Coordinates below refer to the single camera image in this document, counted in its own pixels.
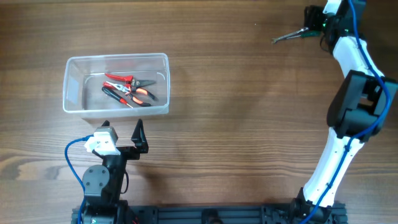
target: blue cable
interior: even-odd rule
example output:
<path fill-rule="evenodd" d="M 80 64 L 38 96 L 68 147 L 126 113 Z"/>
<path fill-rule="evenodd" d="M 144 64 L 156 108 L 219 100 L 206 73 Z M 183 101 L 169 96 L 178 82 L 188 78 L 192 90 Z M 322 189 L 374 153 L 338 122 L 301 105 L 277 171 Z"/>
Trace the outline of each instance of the blue cable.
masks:
<path fill-rule="evenodd" d="M 319 205 L 321 204 L 321 201 L 323 200 L 323 198 L 326 196 L 326 194 L 328 193 L 329 189 L 331 189 L 331 186 L 333 185 L 340 169 L 341 166 L 344 163 L 344 160 L 347 156 L 347 153 L 349 152 L 349 150 L 351 149 L 351 143 L 353 142 L 354 139 L 356 138 L 360 138 L 361 136 L 364 136 L 367 133 L 370 133 L 371 131 L 373 131 L 373 129 L 387 116 L 387 113 L 390 109 L 391 106 L 391 95 L 386 87 L 386 85 L 384 84 L 384 82 L 381 80 L 379 74 L 377 74 L 377 72 L 373 69 L 368 57 L 365 54 L 365 51 L 362 48 L 361 45 L 361 41 L 359 40 L 359 34 L 358 34 L 358 25 L 356 23 L 356 14 L 355 14 L 355 8 L 354 8 L 354 4 L 352 3 L 351 0 L 348 0 L 349 3 L 349 7 L 351 8 L 351 11 L 353 12 L 353 25 L 354 25 L 354 34 L 355 34 L 355 39 L 356 39 L 356 43 L 358 45 L 359 51 L 361 52 L 366 65 L 368 66 L 368 69 L 373 73 L 374 77 L 376 78 L 376 80 L 379 82 L 381 88 L 384 91 L 384 94 L 386 94 L 386 106 L 383 109 L 383 112 L 380 114 L 380 116 L 377 118 L 377 120 L 375 122 L 373 122 L 372 125 L 370 125 L 368 128 L 366 128 L 365 130 L 361 131 L 358 134 L 355 134 L 354 136 L 352 136 L 347 145 L 345 146 L 345 150 L 343 153 L 343 156 L 341 157 L 340 163 L 338 164 L 338 167 L 336 169 L 335 174 L 333 175 L 333 177 L 330 180 L 330 183 L 328 184 L 328 187 L 325 189 L 325 191 L 323 192 L 323 194 L 321 195 L 321 197 L 318 199 L 317 204 L 315 205 L 314 209 L 312 210 L 312 212 L 303 220 L 300 222 L 300 224 L 305 224 L 306 222 L 308 222 L 313 216 L 314 214 L 317 212 Z"/>
<path fill-rule="evenodd" d="M 83 192 L 86 190 L 85 185 L 83 184 L 83 181 L 81 181 L 80 177 L 77 175 L 76 171 L 74 170 L 72 164 L 69 161 L 68 149 L 69 149 L 69 147 L 72 144 L 74 144 L 76 142 L 80 142 L 80 141 L 87 141 L 92 136 L 93 135 L 91 134 L 91 135 L 88 135 L 88 136 L 86 136 L 84 138 L 73 140 L 70 143 L 68 143 L 67 146 L 65 147 L 65 159 L 67 160 L 68 166 L 69 166 L 70 170 L 73 172 L 73 175 L 75 175 L 76 179 L 79 181 L 79 183 L 80 183 L 80 185 L 81 185 L 81 187 L 83 189 Z M 81 202 L 81 205 L 80 205 L 80 208 L 79 208 L 79 213 L 77 215 L 77 224 L 81 223 L 81 211 L 83 210 L 83 207 L 85 206 L 85 203 L 86 203 L 86 199 L 83 197 L 83 201 Z"/>

